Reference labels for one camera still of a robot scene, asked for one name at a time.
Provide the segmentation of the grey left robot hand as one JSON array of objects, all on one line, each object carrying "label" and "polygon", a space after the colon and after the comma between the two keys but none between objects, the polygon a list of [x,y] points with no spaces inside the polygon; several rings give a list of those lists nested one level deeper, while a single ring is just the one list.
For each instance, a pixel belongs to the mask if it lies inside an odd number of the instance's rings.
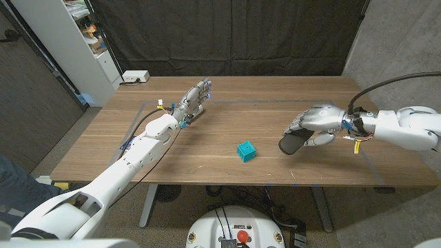
[{"label": "grey left robot hand", "polygon": [[211,86],[212,82],[205,77],[184,94],[172,112],[172,116],[181,127],[184,123],[191,123],[191,120],[201,112],[200,106],[210,97]]}]

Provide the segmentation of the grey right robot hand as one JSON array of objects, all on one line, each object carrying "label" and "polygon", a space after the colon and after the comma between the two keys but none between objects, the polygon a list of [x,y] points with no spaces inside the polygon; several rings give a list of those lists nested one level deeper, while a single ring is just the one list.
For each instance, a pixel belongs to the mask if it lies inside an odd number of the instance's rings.
[{"label": "grey right robot hand", "polygon": [[283,132],[283,136],[307,130],[319,132],[315,138],[308,138],[304,146],[321,146],[336,139],[334,132],[342,130],[342,121],[346,112],[335,105],[313,105],[298,114]]}]

